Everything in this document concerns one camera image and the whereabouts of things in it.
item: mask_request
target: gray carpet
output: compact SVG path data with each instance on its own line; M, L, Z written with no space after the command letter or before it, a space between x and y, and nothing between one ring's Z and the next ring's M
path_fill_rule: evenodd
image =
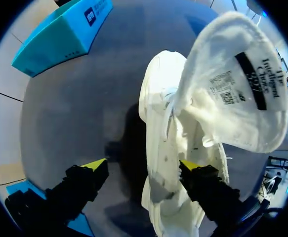
M22 161L27 177L46 189L73 164L109 157L110 177L83 210L90 226L97 237L147 237L154 232L138 205L146 174L145 124L136 110L144 73L164 49L186 57L216 13L187 0L113 2L88 55L31 79L21 120ZM233 157L231 185L245 198L266 157L225 147ZM214 228L205 219L201 236Z

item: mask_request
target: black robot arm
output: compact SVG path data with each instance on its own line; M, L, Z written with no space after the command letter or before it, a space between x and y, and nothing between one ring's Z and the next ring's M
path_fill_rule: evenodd
M212 236L241 236L262 217L270 203L268 200L260 203L258 198L250 196L240 201L240 190L222 182L216 168L192 166L190 162L180 161L180 181L191 201L197 201L208 219L217 224Z

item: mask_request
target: black label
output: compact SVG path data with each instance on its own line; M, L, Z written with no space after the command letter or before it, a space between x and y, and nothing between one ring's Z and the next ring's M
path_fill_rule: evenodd
M263 95L263 90L259 78L257 77L256 71L253 68L247 55L242 52L237 54L235 57L249 82L257 108L259 110L267 110L267 104Z
M84 12L86 20L88 21L89 25L92 26L95 22L95 14L93 12L92 7L90 7L87 11Z

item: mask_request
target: shoe size label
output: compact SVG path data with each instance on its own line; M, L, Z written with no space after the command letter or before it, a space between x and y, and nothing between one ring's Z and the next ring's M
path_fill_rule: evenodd
M288 87L281 64L276 55L258 49L237 54L208 80L208 92L221 106L260 111L288 109Z

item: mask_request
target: barcode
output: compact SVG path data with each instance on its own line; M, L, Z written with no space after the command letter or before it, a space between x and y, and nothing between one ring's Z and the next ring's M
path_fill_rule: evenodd
M228 71L220 75L217 75L216 77L209 80L217 92L228 90L230 88L230 85L235 84L231 76L231 73L232 73L231 71Z
M225 105L232 105L235 103L230 91L221 93L220 95Z

